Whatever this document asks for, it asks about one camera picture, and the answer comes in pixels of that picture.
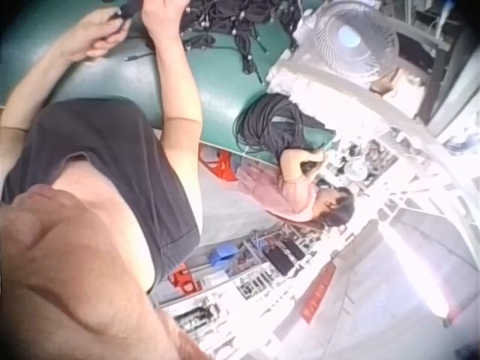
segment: pink shirt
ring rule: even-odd
[[[248,159],[242,160],[236,176],[240,191],[266,211],[291,221],[311,220],[317,192],[306,176],[285,182],[277,167]]]

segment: dark t-shirt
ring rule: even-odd
[[[200,242],[187,195],[142,111],[129,100],[54,103],[34,119],[1,201],[51,185],[69,159],[84,157],[117,188],[150,249],[154,286]]]

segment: fan grille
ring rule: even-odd
[[[374,7],[356,1],[336,1],[320,8],[316,44],[325,64],[352,81],[370,82],[388,73],[398,56],[398,37]],[[340,33],[358,34],[346,43]]]

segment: blue box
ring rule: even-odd
[[[211,251],[208,261],[215,268],[224,268],[230,264],[238,253],[239,249],[233,244],[219,245]]]

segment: hand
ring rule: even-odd
[[[154,39],[179,35],[180,20],[189,0],[143,0],[142,19]]]
[[[56,44],[61,56],[79,62],[87,57],[105,56],[110,49],[120,44],[128,33],[131,21],[122,25],[122,19],[109,18],[118,10],[116,7],[91,12],[68,30]]]
[[[328,160],[328,155],[325,150],[322,150],[321,148],[317,150],[313,150],[311,152],[311,161],[316,161],[318,163],[325,163]]]

